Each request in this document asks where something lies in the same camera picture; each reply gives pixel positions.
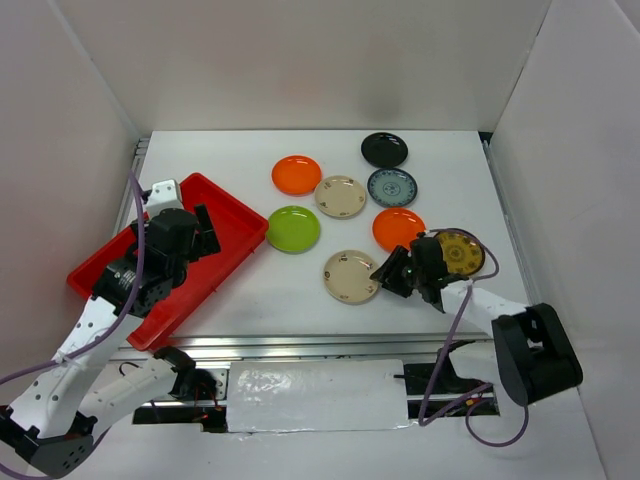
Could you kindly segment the green plate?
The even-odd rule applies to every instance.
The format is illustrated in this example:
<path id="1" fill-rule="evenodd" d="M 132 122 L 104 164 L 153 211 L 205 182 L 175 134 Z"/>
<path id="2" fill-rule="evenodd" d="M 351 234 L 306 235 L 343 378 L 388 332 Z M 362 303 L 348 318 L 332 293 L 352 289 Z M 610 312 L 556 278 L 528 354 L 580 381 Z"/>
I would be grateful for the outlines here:
<path id="1" fill-rule="evenodd" d="M 318 241 L 320 222 L 310 210 L 290 205 L 275 210 L 268 218 L 266 239 L 277 250 L 288 254 L 308 251 Z"/>

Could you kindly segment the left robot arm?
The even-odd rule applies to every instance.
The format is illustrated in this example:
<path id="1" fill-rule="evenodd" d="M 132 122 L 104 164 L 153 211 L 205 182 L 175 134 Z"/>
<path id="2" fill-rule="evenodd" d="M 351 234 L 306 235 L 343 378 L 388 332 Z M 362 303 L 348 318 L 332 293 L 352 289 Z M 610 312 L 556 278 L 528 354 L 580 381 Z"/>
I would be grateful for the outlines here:
<path id="1" fill-rule="evenodd" d="M 185 399 L 213 377 L 175 347 L 162 347 L 112 384 L 95 388 L 121 343 L 187 278 L 191 263 L 220 252 L 205 205 L 166 208 L 131 230 L 135 241 L 94 284 L 81 317 L 36 379 L 1 410 L 1 440 L 41 479 L 80 466 L 108 430 L 162 395 Z"/>

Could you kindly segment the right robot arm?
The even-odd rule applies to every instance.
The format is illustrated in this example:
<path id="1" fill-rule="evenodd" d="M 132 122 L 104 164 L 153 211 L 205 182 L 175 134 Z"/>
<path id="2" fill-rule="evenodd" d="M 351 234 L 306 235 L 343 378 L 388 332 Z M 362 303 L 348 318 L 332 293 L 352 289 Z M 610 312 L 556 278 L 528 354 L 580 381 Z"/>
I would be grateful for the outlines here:
<path id="1" fill-rule="evenodd" d="M 437 311 L 454 316 L 426 397 L 436 381 L 455 392 L 472 379 L 502 388 L 513 403 L 525 407 L 584 380 L 554 307 L 510 301 L 478 287 L 479 277 L 449 272 L 434 237 L 421 234 L 409 248 L 396 247 L 370 279 L 403 298 L 417 292 Z"/>

